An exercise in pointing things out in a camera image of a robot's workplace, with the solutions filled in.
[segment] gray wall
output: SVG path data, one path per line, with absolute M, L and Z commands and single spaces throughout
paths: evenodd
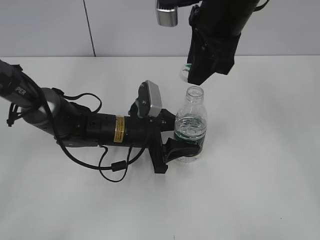
M 190 7 L 166 28 L 155 0 L 85 2 L 97 56 L 188 54 Z M 320 55 L 319 12 L 319 0 L 271 0 L 245 26 L 237 55 Z M 1 57 L 93 55 L 83 0 L 1 0 L 0 22 Z

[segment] black cable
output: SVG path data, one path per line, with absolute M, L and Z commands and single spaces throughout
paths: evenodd
M 118 169 L 115 169 L 117 166 L 117 163 L 121 163 L 121 162 L 116 162 L 116 163 L 113 163 L 114 164 L 114 167 L 111 165 L 111 166 L 95 166 L 95 165 L 91 165 L 91 164 L 88 164 L 88 163 L 85 163 L 83 161 L 80 161 L 78 160 L 77 158 L 75 158 L 66 148 L 64 142 L 62 141 L 62 139 L 60 138 L 60 135 L 58 133 L 58 130 L 56 128 L 56 125 L 55 125 L 55 120 L 54 120 L 54 117 L 52 115 L 52 112 L 49 108 L 49 105 L 48 105 L 48 102 L 46 100 L 46 97 L 42 91 L 42 89 L 30 78 L 28 77 L 26 74 L 24 74 L 27 82 L 35 89 L 35 91 L 38 93 L 39 97 L 40 97 L 40 102 L 42 103 L 43 105 L 43 108 L 46 112 L 46 115 L 47 115 L 47 118 L 48 118 L 48 121 L 50 122 L 51 124 L 51 127 L 52 127 L 52 130 L 53 130 L 53 134 L 54 134 L 54 137 L 57 141 L 57 143 L 59 144 L 60 148 L 62 149 L 62 151 L 64 152 L 65 155 L 67 155 L 73 162 L 75 162 L 76 164 L 79 164 L 85 168 L 88 168 L 88 169 L 93 169 L 93 170 L 99 170 L 99 171 L 105 171 L 105 170 L 113 170 L 113 171 L 118 171 L 118 170 L 122 170 L 124 168 L 118 168 Z M 145 138 L 145 141 L 144 141 L 144 144 L 141 148 L 141 150 L 139 151 L 139 153 L 132 159 L 129 161 L 129 157 L 130 157 L 130 153 L 131 153 L 131 150 L 132 150 L 132 146 L 130 147 L 131 149 L 129 149 L 129 154 L 128 154 L 128 158 L 127 158 L 127 162 L 125 164 L 125 168 L 126 168 L 126 172 L 127 173 L 127 170 L 128 170 L 128 165 L 134 163 L 141 155 L 142 153 L 144 152 L 144 150 L 146 149 L 147 147 L 147 143 L 148 143 L 148 138 L 149 138 L 149 131 L 148 131 L 148 126 L 147 126 L 147 131 L 146 131 L 146 138 Z M 104 156 L 107 154 L 107 151 L 105 151 L 101 157 L 101 159 L 104 158 Z
M 65 155 L 68 156 L 68 158 L 70 158 L 72 161 L 74 161 L 76 164 L 79 164 L 85 168 L 88 168 L 88 169 L 93 169 L 93 170 L 112 170 L 112 167 L 111 166 L 105 166 L 105 167 L 101 167 L 99 168 L 98 166 L 95 166 L 95 165 L 91 165 L 91 164 L 88 164 L 88 163 L 85 163 L 83 161 L 80 161 L 78 160 L 77 158 L 75 158 L 66 148 L 65 144 L 63 143 L 62 139 L 60 138 L 59 136 L 59 133 L 58 133 L 58 130 L 56 128 L 56 125 L 55 125 L 55 120 L 54 120 L 54 117 L 52 115 L 52 112 L 48 106 L 48 102 L 46 100 L 46 97 L 43 93 L 43 91 L 41 90 L 41 88 L 30 78 L 28 77 L 26 74 L 24 74 L 25 76 L 25 79 L 27 80 L 27 82 L 35 89 L 35 91 L 38 93 L 39 97 L 40 97 L 40 100 L 41 100 L 41 103 L 42 103 L 42 106 L 45 110 L 45 113 L 47 115 L 47 118 L 48 118 L 48 121 L 50 122 L 51 124 L 51 127 L 52 127 L 52 130 L 53 130 L 53 134 L 54 134 L 54 137 L 57 141 L 57 143 L 59 144 L 60 148 L 62 149 L 62 151 L 64 152 Z
M 266 2 L 260 6 L 257 6 L 255 9 L 254 9 L 254 12 L 258 12 L 260 10 L 262 10 L 263 8 L 265 8 L 265 6 L 269 3 L 270 0 L 266 0 Z
M 126 176 L 126 174 L 127 174 L 127 171 L 128 171 L 129 158 L 130 158 L 130 154 L 131 154 L 131 151 L 132 151 L 132 146 L 129 147 L 128 155 L 127 155 L 127 157 L 126 157 L 126 162 L 125 162 L 125 170 L 124 170 L 123 176 L 122 176 L 119 180 L 110 179 L 110 178 L 106 177 L 106 176 L 104 175 L 104 173 L 102 172 L 101 163 L 102 163 L 102 160 L 104 159 L 105 155 L 106 155 L 107 152 L 108 152 L 108 148 L 107 148 L 106 146 L 100 146 L 100 147 L 101 147 L 101 148 L 104 148 L 104 153 L 102 154 L 102 156 L 101 156 L 101 158 L 100 158 L 100 161 L 99 161 L 99 165 L 98 165 L 98 167 L 99 167 L 99 172 L 100 172 L 101 176 L 102 176 L 104 179 L 106 179 L 106 180 L 108 180 L 108 181 L 110 181 L 110 182 L 112 182 L 112 183 L 119 183 L 119 182 L 121 182 L 121 181 L 125 178 L 125 176 Z

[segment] yellow warning label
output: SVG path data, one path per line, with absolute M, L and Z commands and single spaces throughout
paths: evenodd
M 114 139 L 115 143 L 122 143 L 125 135 L 125 117 L 116 116 Z

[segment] clear plastic bottle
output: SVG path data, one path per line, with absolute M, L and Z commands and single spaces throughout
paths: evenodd
M 186 91 L 185 103 L 175 117 L 174 138 L 191 144 L 199 144 L 197 155 L 183 156 L 178 161 L 190 163 L 199 158 L 207 131 L 207 110 L 204 106 L 204 90 L 191 86 Z

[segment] white table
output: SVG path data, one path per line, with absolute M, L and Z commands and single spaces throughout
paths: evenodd
M 173 113 L 189 86 L 179 78 L 184 57 L 2 60 L 21 64 L 41 87 L 95 93 L 101 112 L 116 115 L 145 80 L 159 85 Z M 121 183 L 76 165 L 23 120 L 7 127 L 9 103 L 0 100 L 0 239 L 320 239 L 320 57 L 237 57 L 228 76 L 202 87 L 209 120 L 201 160 L 154 174 L 145 151 Z M 79 103 L 97 105 L 89 96 Z M 71 152 L 96 165 L 103 150 Z M 104 165 L 126 155 L 110 147 Z

